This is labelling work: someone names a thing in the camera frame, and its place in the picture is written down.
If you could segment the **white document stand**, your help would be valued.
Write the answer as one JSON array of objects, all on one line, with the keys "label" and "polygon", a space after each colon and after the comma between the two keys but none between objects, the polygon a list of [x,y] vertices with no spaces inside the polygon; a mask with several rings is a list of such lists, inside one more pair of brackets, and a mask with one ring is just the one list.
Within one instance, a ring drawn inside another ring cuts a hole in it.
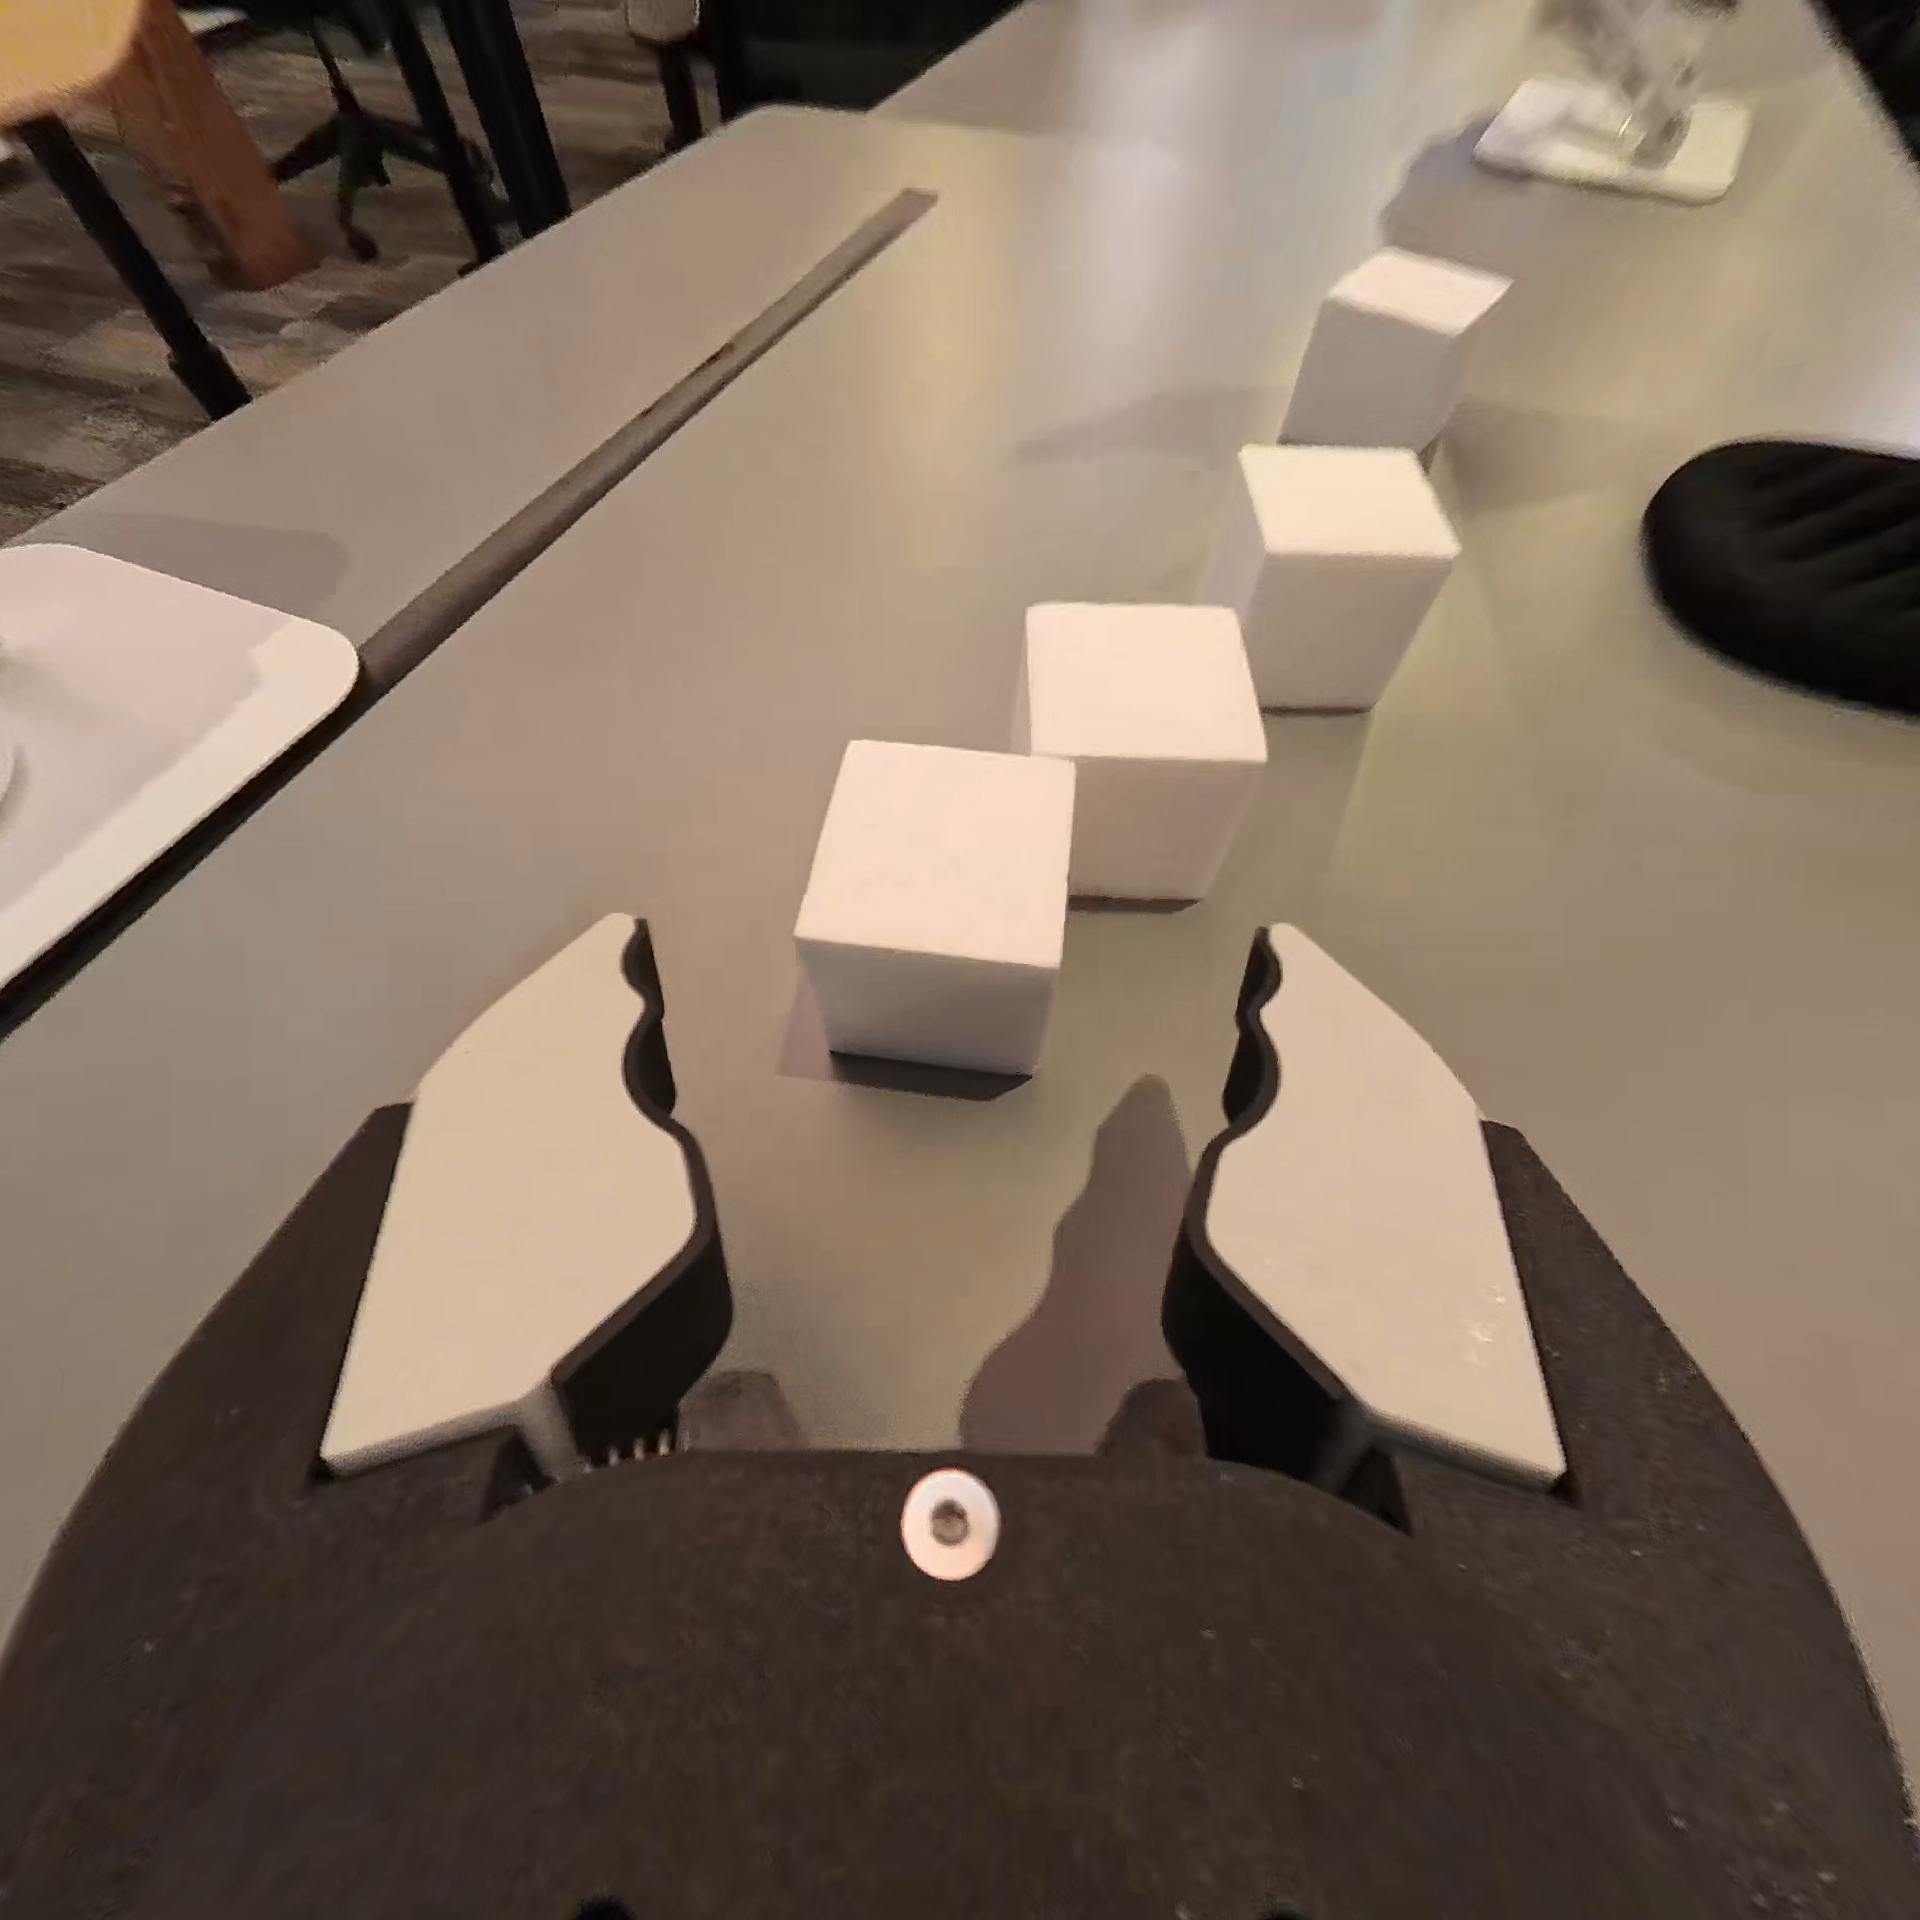
[{"label": "white document stand", "polygon": [[1739,2],[1554,4],[1582,73],[1525,79],[1479,135],[1474,159],[1629,198],[1724,201],[1752,113],[1709,94],[1701,66],[1738,14]]}]

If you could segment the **wooden board document stand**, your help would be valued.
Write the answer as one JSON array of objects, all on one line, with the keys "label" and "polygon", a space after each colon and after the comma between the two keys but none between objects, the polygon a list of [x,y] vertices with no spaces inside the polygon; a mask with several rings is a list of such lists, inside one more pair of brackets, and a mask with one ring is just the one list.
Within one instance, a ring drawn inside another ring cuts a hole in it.
[{"label": "wooden board document stand", "polygon": [[[4,4],[4,127],[117,66],[109,4]],[[103,550],[4,544],[2,983],[26,973],[330,719],[356,646]]]}]

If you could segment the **black wrist rest pad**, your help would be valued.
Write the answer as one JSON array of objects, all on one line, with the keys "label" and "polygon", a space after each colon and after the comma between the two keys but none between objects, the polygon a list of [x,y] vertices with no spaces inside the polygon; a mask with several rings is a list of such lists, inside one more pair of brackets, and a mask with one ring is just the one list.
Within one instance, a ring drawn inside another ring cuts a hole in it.
[{"label": "black wrist rest pad", "polygon": [[1917,716],[1917,456],[1803,439],[1704,447],[1638,546],[1671,624],[1807,694]]}]

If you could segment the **black desk legs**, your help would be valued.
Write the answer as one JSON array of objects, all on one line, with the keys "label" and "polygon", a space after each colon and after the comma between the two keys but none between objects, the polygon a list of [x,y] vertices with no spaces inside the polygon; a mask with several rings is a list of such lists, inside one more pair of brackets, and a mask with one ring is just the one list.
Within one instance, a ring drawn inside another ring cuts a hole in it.
[{"label": "black desk legs", "polygon": [[506,220],[520,238],[535,238],[562,223],[571,213],[570,186],[511,4],[434,2],[428,12],[439,15],[467,98],[477,113],[492,178],[506,194],[506,213],[496,210],[476,149],[456,125],[442,73],[416,24],[416,4],[368,4],[416,109],[430,166],[445,181],[467,228],[469,271],[476,271],[503,253],[500,223]]}]

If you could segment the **wooden building post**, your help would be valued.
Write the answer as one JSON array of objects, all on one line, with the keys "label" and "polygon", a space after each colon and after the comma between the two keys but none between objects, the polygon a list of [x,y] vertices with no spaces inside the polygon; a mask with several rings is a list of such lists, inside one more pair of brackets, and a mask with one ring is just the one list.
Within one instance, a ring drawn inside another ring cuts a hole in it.
[{"label": "wooden building post", "polygon": [[168,207],[208,276],[264,293],[318,268],[254,137],[171,2],[109,4],[117,66],[86,92],[100,120]]}]

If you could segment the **white foam cube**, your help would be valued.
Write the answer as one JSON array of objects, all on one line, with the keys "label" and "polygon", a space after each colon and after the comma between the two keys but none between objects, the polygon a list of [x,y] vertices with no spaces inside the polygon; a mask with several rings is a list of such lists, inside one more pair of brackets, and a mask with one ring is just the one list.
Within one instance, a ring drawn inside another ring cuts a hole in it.
[{"label": "white foam cube", "polygon": [[1021,1081],[1066,961],[1068,759],[855,737],[794,925],[832,1053]]},{"label": "white foam cube", "polygon": [[1075,768],[1071,901],[1207,896],[1267,768],[1237,615],[1200,606],[1028,607],[1013,749]]},{"label": "white foam cube", "polygon": [[1464,389],[1474,341],[1512,278],[1382,247],[1311,322],[1278,441],[1427,453]]},{"label": "white foam cube", "polygon": [[1196,601],[1237,615],[1262,710],[1366,712],[1458,553],[1416,449],[1243,444]]}]

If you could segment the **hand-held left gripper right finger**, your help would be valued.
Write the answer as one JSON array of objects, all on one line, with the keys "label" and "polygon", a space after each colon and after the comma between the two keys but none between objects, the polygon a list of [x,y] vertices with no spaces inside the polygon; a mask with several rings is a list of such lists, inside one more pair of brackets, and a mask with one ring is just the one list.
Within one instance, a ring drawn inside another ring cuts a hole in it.
[{"label": "hand-held left gripper right finger", "polygon": [[1288,924],[1254,933],[1234,1022],[1162,1309],[1210,1449],[1330,1493],[1380,1452],[1550,1493],[1567,1455],[1471,1093]]}]

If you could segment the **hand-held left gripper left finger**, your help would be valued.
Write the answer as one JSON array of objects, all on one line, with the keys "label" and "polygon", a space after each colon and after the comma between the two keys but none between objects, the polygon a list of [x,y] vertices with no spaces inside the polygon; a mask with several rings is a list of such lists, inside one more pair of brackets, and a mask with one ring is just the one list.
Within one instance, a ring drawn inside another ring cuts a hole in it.
[{"label": "hand-held left gripper left finger", "polygon": [[508,1433],[562,1481],[675,1429],[733,1322],[676,1100],[632,913],[590,924],[443,1049],[405,1112],[319,1440],[332,1477]]}]

